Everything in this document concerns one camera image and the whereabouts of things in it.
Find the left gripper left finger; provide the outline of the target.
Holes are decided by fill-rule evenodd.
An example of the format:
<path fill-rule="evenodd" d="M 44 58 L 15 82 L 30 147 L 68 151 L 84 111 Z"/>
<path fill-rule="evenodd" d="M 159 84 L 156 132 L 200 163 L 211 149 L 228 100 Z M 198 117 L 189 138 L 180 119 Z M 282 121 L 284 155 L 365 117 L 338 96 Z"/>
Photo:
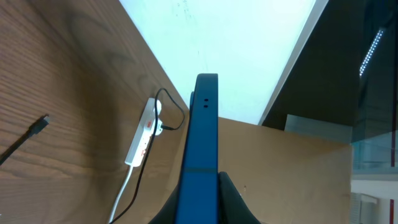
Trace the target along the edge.
<path fill-rule="evenodd" d="M 180 184 L 174 188 L 170 197 L 167 199 L 158 214 L 149 222 L 149 224 L 175 224 L 177 211 L 180 206 Z"/>

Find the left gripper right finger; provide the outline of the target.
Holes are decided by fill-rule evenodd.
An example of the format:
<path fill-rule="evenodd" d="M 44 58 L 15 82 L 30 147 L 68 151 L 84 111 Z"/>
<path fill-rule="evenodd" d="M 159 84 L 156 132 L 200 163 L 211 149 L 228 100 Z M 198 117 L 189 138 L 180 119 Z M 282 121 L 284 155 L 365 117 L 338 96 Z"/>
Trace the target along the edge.
<path fill-rule="evenodd" d="M 226 172 L 218 174 L 219 224 L 260 224 Z"/>

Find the blue Galaxy smartphone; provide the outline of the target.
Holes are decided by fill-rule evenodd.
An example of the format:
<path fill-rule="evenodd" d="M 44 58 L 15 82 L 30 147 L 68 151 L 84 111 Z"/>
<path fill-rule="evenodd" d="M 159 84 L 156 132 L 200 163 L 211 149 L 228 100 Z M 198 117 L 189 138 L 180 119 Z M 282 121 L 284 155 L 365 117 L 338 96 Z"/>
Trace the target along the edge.
<path fill-rule="evenodd" d="M 218 76 L 197 76 L 190 98 L 174 224 L 218 223 Z"/>

